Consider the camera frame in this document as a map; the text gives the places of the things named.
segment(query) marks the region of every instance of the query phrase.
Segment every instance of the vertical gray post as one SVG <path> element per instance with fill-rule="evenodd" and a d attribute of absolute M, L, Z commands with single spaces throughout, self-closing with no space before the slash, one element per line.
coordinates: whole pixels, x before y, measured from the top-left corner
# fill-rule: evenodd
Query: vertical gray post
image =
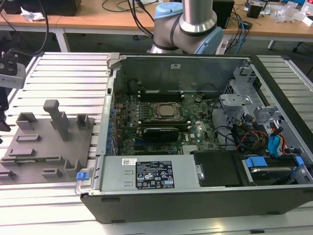
<path fill-rule="evenodd" d="M 58 130 L 63 141 L 68 140 L 67 124 L 64 122 L 59 111 L 59 101 L 56 99 L 49 99 L 45 101 L 44 110 L 48 112 L 52 118 L 53 126 Z"/>

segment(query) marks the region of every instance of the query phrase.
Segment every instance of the desk leg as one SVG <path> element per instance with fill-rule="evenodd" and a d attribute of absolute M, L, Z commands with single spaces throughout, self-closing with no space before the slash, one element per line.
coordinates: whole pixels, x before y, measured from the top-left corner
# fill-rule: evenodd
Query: desk leg
<path fill-rule="evenodd" d="M 272 50 L 273 47 L 275 46 L 275 44 L 276 44 L 276 41 L 271 41 L 271 42 L 269 43 L 269 45 L 268 45 L 268 49 L 269 49 L 269 50 Z"/>
<path fill-rule="evenodd" d="M 67 42 L 67 36 L 64 33 L 64 29 L 56 28 L 54 33 L 57 36 L 57 40 L 58 40 L 61 52 L 70 52 L 69 45 Z"/>

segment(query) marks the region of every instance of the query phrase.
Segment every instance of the white paper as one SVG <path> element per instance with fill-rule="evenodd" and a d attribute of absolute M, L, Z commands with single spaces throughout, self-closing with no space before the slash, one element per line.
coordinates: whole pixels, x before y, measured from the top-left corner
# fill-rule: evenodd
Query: white paper
<path fill-rule="evenodd" d="M 41 12 L 29 12 L 24 10 L 22 7 L 21 10 L 22 10 L 21 16 L 23 16 L 23 18 L 27 21 L 33 22 L 45 19 Z"/>

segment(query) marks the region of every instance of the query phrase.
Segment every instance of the blue latch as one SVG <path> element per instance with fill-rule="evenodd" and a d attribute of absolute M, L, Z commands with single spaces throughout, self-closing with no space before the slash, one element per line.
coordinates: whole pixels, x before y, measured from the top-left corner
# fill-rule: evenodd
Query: blue latch
<path fill-rule="evenodd" d="M 303 165 L 304 162 L 300 156 L 295 157 L 296 162 L 298 163 L 299 166 Z"/>
<path fill-rule="evenodd" d="M 273 154 L 276 158 L 279 158 L 278 155 L 278 146 L 280 143 L 280 138 L 278 136 L 270 136 L 268 140 L 268 151 L 270 154 Z"/>
<path fill-rule="evenodd" d="M 268 166 L 268 164 L 265 161 L 265 158 L 258 156 L 249 157 L 248 159 L 246 159 L 246 165 L 248 166 L 248 168 Z"/>
<path fill-rule="evenodd" d="M 76 179 L 77 180 L 89 180 L 89 172 L 78 172 Z"/>

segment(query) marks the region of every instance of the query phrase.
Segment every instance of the electronic device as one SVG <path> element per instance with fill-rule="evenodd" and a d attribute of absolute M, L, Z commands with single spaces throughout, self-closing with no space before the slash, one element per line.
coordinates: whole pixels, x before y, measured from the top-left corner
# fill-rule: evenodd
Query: electronic device
<path fill-rule="evenodd" d="M 26 71 L 23 64 L 17 63 L 17 56 L 4 52 L 0 57 L 0 131 L 11 131 L 5 122 L 9 103 L 6 88 L 20 89 L 24 87 Z"/>
<path fill-rule="evenodd" d="M 43 0 L 43 7 L 48 15 L 75 16 L 81 0 Z M 20 14 L 21 7 L 30 12 L 41 12 L 37 0 L 7 0 L 4 9 L 7 14 Z"/>
<path fill-rule="evenodd" d="M 227 28 L 234 4 L 234 0 L 213 0 L 212 9 L 217 15 L 217 26 Z"/>
<path fill-rule="evenodd" d="M 249 18 L 257 19 L 260 15 L 260 12 L 264 9 L 265 3 L 262 1 L 249 1 L 248 2 L 248 12 L 246 16 Z"/>
<path fill-rule="evenodd" d="M 313 133 L 257 56 L 110 53 L 107 66 L 81 194 L 98 222 L 282 214 L 313 200 Z"/>

